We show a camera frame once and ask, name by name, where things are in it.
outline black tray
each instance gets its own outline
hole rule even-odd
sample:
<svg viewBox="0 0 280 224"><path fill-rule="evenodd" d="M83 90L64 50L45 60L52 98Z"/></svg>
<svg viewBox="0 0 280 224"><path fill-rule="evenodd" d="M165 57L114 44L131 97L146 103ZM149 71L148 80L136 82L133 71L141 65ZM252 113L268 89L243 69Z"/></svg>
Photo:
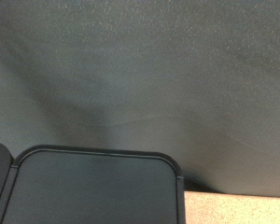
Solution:
<svg viewBox="0 0 280 224"><path fill-rule="evenodd" d="M160 153L0 144L0 223L185 223L184 180Z"/></svg>

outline gray backdrop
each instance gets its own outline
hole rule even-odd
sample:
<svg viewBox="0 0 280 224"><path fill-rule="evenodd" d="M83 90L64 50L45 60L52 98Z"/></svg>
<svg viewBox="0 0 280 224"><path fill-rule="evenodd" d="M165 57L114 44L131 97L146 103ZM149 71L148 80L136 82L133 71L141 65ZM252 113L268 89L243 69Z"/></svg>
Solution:
<svg viewBox="0 0 280 224"><path fill-rule="evenodd" d="M159 151L280 196L280 1L0 1L0 142Z"/></svg>

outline black container lid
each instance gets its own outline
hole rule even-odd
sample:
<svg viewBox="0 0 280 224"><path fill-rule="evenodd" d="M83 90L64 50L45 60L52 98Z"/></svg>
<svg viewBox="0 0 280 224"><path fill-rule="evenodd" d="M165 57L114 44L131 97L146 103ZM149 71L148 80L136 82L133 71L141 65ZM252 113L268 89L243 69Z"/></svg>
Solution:
<svg viewBox="0 0 280 224"><path fill-rule="evenodd" d="M183 177L160 153L40 146L12 169L4 224L184 223Z"/></svg>

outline wooden surface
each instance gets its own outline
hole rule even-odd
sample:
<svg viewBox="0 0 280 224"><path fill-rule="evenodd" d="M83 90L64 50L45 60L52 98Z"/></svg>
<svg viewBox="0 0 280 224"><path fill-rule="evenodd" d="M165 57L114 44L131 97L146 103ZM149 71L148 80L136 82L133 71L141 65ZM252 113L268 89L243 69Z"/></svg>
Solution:
<svg viewBox="0 0 280 224"><path fill-rule="evenodd" d="M186 192L187 224L280 223L280 199Z"/></svg>

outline beige surface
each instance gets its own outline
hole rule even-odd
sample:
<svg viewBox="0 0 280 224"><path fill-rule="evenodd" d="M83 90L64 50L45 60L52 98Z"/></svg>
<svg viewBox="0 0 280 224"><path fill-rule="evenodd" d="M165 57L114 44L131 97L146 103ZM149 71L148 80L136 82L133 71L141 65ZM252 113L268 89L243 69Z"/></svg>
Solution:
<svg viewBox="0 0 280 224"><path fill-rule="evenodd" d="M280 199L186 192L187 224L280 223Z"/></svg>

